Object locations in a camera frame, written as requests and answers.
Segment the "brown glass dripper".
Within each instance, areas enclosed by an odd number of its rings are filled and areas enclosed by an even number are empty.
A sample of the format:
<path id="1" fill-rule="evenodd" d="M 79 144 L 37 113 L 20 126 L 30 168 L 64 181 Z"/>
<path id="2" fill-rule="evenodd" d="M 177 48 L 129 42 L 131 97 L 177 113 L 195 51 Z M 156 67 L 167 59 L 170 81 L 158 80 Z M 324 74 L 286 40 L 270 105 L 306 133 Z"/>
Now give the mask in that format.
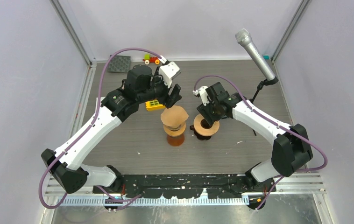
<path id="1" fill-rule="evenodd" d="M 203 136 L 203 135 L 199 134 L 196 131 L 194 125 L 190 126 L 190 130 L 192 130 L 194 132 L 194 135 L 197 137 L 198 140 L 209 140 L 211 138 L 211 136 Z"/>

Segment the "wooden ring holder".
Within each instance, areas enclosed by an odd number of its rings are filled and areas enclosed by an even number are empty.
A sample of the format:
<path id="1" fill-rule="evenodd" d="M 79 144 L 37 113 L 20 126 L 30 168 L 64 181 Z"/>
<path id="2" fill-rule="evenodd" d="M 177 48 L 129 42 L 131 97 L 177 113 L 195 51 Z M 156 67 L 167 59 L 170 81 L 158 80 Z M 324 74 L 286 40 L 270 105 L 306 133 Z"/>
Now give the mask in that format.
<path id="1" fill-rule="evenodd" d="M 163 125 L 163 129 L 168 136 L 178 137 L 182 135 L 186 130 L 186 124 L 181 124 L 179 127 L 173 128 L 171 126 Z"/>

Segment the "amber glass carafe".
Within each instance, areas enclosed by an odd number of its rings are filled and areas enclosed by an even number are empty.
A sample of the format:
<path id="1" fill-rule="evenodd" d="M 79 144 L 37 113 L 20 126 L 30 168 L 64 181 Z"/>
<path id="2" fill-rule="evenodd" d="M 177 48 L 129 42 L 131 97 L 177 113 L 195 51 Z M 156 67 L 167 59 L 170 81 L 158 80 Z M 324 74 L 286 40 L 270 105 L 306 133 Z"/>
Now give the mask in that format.
<path id="1" fill-rule="evenodd" d="M 185 136 L 184 134 L 181 134 L 179 136 L 167 135 L 166 140 L 171 146 L 178 147 L 184 143 Z"/>

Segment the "coffee filter box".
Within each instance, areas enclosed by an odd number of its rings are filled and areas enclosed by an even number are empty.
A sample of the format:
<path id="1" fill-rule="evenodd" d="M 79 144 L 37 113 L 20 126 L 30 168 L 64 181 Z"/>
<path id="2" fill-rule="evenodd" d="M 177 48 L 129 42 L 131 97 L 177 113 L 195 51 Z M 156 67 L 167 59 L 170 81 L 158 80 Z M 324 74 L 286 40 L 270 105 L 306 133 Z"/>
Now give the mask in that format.
<path id="1" fill-rule="evenodd" d="M 99 105 L 101 106 L 101 101 L 104 99 L 105 97 L 96 97 L 95 100 L 95 108 L 97 108 Z"/>

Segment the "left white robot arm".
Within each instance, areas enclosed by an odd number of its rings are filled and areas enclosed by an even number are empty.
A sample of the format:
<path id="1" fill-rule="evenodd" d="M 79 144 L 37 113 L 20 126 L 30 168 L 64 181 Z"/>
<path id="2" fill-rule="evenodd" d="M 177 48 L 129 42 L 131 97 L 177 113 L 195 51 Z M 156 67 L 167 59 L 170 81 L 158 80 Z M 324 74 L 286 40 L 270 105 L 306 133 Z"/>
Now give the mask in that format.
<path id="1" fill-rule="evenodd" d="M 179 101 L 181 88 L 172 81 L 180 72 L 174 62 L 158 66 L 156 71 L 146 65 L 134 66 L 122 80 L 121 87 L 98 100 L 91 120 L 73 137 L 54 151 L 43 151 L 41 157 L 45 165 L 66 193 L 97 185 L 111 193 L 121 190 L 121 174 L 116 168 L 88 166 L 83 160 L 108 133 L 137 112 L 140 104 L 156 99 L 170 108 Z"/>

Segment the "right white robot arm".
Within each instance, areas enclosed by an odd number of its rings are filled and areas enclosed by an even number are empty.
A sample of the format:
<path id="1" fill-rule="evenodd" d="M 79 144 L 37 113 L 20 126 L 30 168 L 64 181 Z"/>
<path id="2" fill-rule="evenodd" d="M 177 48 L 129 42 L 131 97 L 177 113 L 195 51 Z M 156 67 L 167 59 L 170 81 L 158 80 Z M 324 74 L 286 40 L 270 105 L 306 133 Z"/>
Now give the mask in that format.
<path id="1" fill-rule="evenodd" d="M 271 117 L 239 93 L 229 94 L 219 82 L 202 86 L 194 90 L 193 95 L 202 100 L 197 110 L 209 125 L 223 117 L 232 118 L 249 126 L 271 144 L 271 158 L 245 173 L 249 190 L 258 191 L 274 176 L 291 176 L 313 158 L 311 146 L 297 137 L 307 137 L 302 125 L 290 126 Z"/>

